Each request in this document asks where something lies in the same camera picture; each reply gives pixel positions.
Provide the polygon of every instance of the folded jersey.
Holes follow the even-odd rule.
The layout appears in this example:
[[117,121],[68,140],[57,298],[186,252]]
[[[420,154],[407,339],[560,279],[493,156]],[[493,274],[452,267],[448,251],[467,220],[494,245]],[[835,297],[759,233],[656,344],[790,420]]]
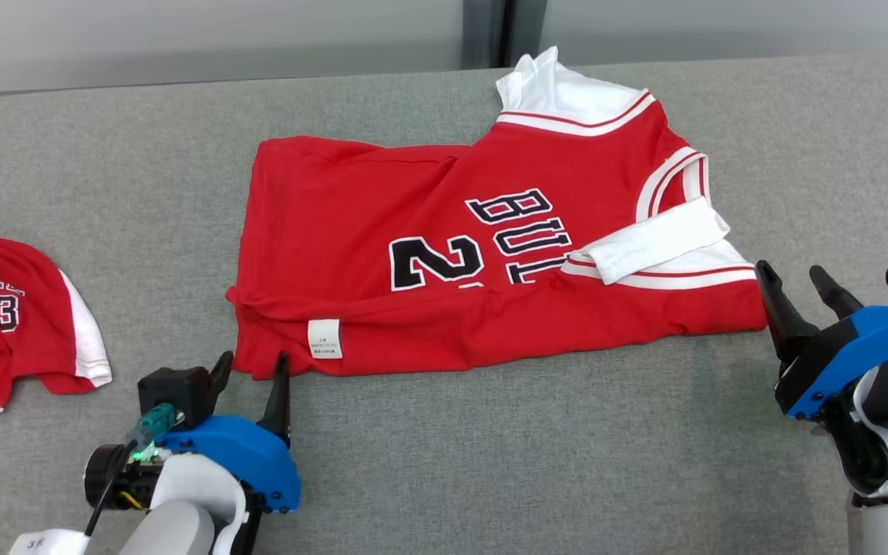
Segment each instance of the folded jersey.
[[237,369],[463,370],[676,334],[758,330],[752,265],[708,158],[648,91],[550,49],[500,79],[473,145],[268,140],[236,284]]
[[15,377],[52,393],[112,381],[98,325],[70,280],[31,246],[0,238],[0,411]]

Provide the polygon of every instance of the clothing tag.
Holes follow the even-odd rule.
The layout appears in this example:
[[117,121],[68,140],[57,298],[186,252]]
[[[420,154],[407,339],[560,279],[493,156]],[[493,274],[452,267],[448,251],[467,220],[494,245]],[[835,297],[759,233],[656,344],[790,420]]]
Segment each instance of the clothing tag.
[[40,530],[15,538],[9,555],[82,555],[90,540],[76,530]]
[[307,341],[314,358],[341,358],[339,324],[341,320],[310,320],[307,323]]

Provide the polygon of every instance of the gray table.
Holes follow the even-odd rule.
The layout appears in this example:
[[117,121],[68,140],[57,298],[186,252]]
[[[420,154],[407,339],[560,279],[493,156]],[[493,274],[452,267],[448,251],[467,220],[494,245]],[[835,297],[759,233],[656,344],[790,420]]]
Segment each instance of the gray table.
[[[711,154],[733,243],[774,262],[810,319],[833,319],[806,281],[813,263],[888,303],[888,59],[584,71],[661,99]],[[133,424],[140,376],[232,348],[223,294],[258,141],[475,141],[501,74],[0,98],[0,235],[70,275],[116,376],[82,396],[18,383],[0,415],[0,554],[22,531],[84,527],[85,460]],[[845,553],[833,448],[780,415],[775,372],[754,333],[455,375],[296,378],[303,503],[264,519],[257,553]],[[257,417],[267,391],[235,376],[219,412]],[[140,519],[106,513],[89,552],[117,552]]]

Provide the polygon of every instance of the black lettering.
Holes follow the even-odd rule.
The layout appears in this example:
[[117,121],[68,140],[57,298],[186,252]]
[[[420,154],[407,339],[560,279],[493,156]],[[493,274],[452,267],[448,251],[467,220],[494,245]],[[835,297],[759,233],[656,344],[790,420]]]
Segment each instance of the black lettering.
[[536,224],[524,225],[500,231],[494,235],[496,246],[507,257],[527,251],[570,245],[570,235],[564,231],[560,218],[550,218]]
[[488,200],[465,200],[465,204],[468,204],[475,217],[488,225],[553,210],[553,205],[539,189],[504,194]]
[[537,271],[549,270],[552,267],[563,266],[564,260],[564,257],[552,257],[552,259],[529,264],[513,262],[506,265],[506,273],[509,275],[509,282],[511,284],[532,284],[533,280],[527,280],[526,275],[535,274]]
[[0,330],[14,331],[19,326],[19,298],[0,295]]
[[430,271],[439,280],[457,281],[478,274],[483,267],[479,244],[466,235],[448,239],[448,249],[458,256],[457,263],[431,249],[423,237],[397,239],[391,242],[388,248],[393,291],[405,291],[426,285],[424,270]]

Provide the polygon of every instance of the red stripe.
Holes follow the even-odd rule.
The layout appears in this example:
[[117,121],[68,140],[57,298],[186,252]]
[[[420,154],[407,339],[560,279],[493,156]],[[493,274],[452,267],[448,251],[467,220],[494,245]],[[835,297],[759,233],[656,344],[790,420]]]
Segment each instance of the red stripe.
[[539,117],[539,119],[551,119],[554,122],[570,123],[571,126],[589,127],[589,129],[590,129],[590,127],[606,126],[609,123],[616,123],[618,120],[623,119],[623,117],[628,116],[628,113],[632,112],[632,110],[637,108],[637,106],[639,106],[639,104],[641,104],[642,101],[644,101],[644,99],[646,99],[646,97],[648,97],[648,96],[649,96],[649,92],[646,92],[644,95],[639,97],[637,102],[632,104],[632,106],[629,106],[626,109],[626,112],[622,112],[622,113],[620,113],[619,116],[615,116],[615,117],[613,117],[613,119],[607,119],[607,120],[605,120],[605,122],[601,122],[601,123],[581,123],[581,122],[575,122],[575,120],[573,120],[573,119],[567,119],[566,117],[547,116],[546,113],[507,112],[506,110],[501,112],[500,116]]
[[572,259],[572,257],[569,257],[569,258],[567,259],[567,262],[570,262],[571,264],[577,264],[577,266],[598,267],[598,266],[596,266],[596,264],[593,263],[593,262],[582,262],[582,261],[579,261],[579,260],[574,260],[574,259]]
[[701,158],[700,164],[698,164],[698,179],[701,180],[698,185],[701,186],[701,196],[705,197],[705,159]]
[[681,158],[681,161],[677,162],[677,164],[675,164],[673,168],[667,170],[667,173],[664,173],[663,179],[660,180],[660,183],[656,183],[656,187],[653,189],[653,196],[649,197],[649,215],[655,217],[656,214],[653,214],[653,207],[655,207],[656,205],[656,194],[663,194],[662,190],[666,189],[666,187],[662,187],[664,183],[668,183],[670,182],[670,180],[674,179],[674,174],[671,172],[673,172],[674,170],[680,171],[680,169],[684,167],[684,162],[688,161],[688,158],[694,158],[695,156],[700,155],[701,152],[691,152],[691,154],[688,154],[687,156],[684,156],[684,158]]
[[648,278],[692,278],[695,275],[723,274],[726,271],[753,270],[752,266],[743,264],[742,266],[722,267],[718,270],[702,270],[702,271],[682,271],[679,274],[666,274],[663,271],[637,271],[636,275],[645,275]]

